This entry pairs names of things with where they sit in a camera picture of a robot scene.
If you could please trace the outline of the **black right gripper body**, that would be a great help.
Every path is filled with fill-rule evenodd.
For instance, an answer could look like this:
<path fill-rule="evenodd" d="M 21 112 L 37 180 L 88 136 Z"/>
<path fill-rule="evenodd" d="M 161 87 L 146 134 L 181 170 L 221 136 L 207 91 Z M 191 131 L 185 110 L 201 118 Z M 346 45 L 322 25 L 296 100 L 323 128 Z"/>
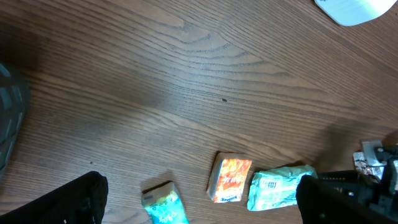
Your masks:
<path fill-rule="evenodd" d="M 381 168 L 382 176 L 364 177 L 358 202 L 389 218 L 397 217 L 397 146 L 383 146 L 382 141 L 361 143 L 364 158 L 371 168 Z"/>

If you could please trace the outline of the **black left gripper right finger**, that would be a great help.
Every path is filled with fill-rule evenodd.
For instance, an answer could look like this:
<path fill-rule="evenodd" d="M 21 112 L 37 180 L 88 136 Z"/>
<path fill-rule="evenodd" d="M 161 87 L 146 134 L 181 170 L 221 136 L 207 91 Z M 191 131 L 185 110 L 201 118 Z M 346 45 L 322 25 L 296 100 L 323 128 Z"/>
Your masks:
<path fill-rule="evenodd" d="M 315 177 L 305 175 L 296 198 L 304 224 L 397 224 L 358 202 L 359 195 L 345 195 Z"/>

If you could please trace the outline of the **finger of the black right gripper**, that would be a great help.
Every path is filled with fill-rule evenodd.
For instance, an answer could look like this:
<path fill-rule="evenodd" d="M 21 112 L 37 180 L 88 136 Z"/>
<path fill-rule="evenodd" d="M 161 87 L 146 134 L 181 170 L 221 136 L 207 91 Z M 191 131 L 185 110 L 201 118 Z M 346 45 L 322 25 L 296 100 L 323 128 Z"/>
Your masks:
<path fill-rule="evenodd" d="M 373 186 L 373 181 L 357 170 L 322 172 L 317 176 L 324 184 L 345 195 L 359 195 L 362 190 Z"/>

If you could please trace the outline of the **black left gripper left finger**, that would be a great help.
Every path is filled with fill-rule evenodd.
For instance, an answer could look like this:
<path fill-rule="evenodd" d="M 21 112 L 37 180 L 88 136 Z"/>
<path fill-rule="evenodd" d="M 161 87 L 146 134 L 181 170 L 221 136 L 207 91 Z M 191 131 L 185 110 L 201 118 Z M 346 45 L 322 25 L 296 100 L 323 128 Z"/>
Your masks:
<path fill-rule="evenodd" d="M 1 215 L 1 224 L 101 224 L 107 198 L 107 178 L 99 172 L 91 171 L 22 207 Z"/>

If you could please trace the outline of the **beige Pantree snack bag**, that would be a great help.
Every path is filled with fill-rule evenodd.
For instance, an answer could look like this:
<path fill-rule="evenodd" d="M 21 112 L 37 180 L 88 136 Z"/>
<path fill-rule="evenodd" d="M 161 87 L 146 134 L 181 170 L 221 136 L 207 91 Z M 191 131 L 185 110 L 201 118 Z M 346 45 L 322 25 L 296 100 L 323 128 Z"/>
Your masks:
<path fill-rule="evenodd" d="M 371 178 L 380 181 L 382 179 L 382 175 L 384 173 L 385 165 L 370 165 L 368 160 L 365 158 L 363 152 L 354 152 L 353 153 L 353 162 L 355 169 L 364 174 L 368 175 Z"/>

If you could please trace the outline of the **teal snack packet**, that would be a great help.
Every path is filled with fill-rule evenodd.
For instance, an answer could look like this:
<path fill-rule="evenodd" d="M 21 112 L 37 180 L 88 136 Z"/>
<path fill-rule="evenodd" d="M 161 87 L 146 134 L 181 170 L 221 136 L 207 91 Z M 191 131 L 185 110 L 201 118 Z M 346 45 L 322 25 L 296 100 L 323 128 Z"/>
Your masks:
<path fill-rule="evenodd" d="M 317 178 L 315 169 L 309 165 L 256 172 L 250 184 L 247 209 L 259 212 L 296 205 L 296 190 L 305 175 Z"/>

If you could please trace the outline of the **teal tissue pack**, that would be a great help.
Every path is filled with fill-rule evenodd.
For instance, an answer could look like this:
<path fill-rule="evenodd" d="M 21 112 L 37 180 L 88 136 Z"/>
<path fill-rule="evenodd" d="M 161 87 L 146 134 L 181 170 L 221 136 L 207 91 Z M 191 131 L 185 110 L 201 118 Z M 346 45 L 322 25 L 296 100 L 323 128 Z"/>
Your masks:
<path fill-rule="evenodd" d="M 142 194 L 141 201 L 153 224 L 189 224 L 180 192 L 172 181 Z"/>

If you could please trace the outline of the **orange tissue pack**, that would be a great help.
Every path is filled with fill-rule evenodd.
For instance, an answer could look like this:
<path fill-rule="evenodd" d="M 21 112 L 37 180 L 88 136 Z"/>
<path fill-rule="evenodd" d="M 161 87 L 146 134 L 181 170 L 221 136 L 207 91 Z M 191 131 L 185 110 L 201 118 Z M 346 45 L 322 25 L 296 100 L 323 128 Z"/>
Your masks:
<path fill-rule="evenodd" d="M 216 155 L 206 192 L 214 203 L 240 202 L 252 160 L 244 154 Z"/>

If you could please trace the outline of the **white barcode scanner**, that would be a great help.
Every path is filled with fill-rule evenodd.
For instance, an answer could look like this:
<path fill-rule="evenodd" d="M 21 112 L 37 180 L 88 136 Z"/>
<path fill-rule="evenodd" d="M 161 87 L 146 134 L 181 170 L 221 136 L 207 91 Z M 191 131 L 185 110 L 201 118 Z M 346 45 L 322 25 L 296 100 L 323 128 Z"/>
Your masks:
<path fill-rule="evenodd" d="M 397 0 L 314 0 L 315 4 L 341 26 L 356 26 L 385 14 Z"/>

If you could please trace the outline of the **grey plastic mesh basket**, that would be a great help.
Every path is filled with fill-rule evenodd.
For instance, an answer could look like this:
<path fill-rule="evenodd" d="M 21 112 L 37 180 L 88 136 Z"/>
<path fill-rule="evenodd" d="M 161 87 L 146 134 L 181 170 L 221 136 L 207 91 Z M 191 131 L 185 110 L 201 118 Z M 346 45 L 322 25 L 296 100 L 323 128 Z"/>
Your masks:
<path fill-rule="evenodd" d="M 25 76 L 1 62 L 1 179 L 30 105 L 30 89 Z"/>

